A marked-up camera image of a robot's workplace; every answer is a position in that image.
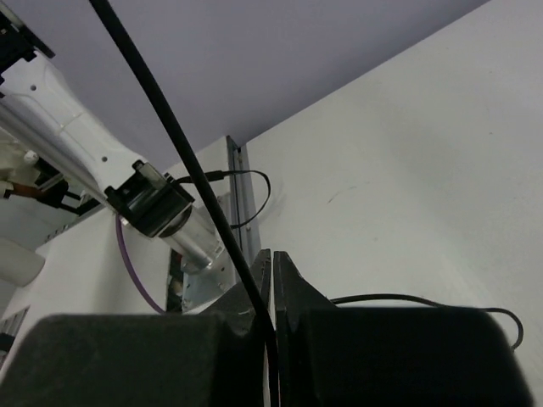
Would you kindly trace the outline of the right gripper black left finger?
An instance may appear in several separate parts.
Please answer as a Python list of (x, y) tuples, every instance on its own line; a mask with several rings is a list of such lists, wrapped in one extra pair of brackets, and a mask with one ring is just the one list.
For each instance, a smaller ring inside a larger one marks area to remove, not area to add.
[(24, 337), (4, 406), (261, 406), (264, 340), (242, 283), (196, 315), (55, 315)]

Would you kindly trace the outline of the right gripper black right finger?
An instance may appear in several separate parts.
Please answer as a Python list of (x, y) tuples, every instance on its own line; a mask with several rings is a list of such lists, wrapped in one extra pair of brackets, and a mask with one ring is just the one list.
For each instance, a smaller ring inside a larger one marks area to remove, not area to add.
[(465, 307), (339, 307), (273, 257), (284, 406), (530, 406), (495, 320)]

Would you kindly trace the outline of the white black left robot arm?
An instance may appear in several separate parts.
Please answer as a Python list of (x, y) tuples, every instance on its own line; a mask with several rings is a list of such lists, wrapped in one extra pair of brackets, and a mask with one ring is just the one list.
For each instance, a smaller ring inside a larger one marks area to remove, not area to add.
[(6, 5), (1, 6), (1, 96), (45, 126), (90, 175), (98, 195), (146, 237), (189, 258), (182, 232), (193, 198), (103, 125), (54, 66), (53, 51)]

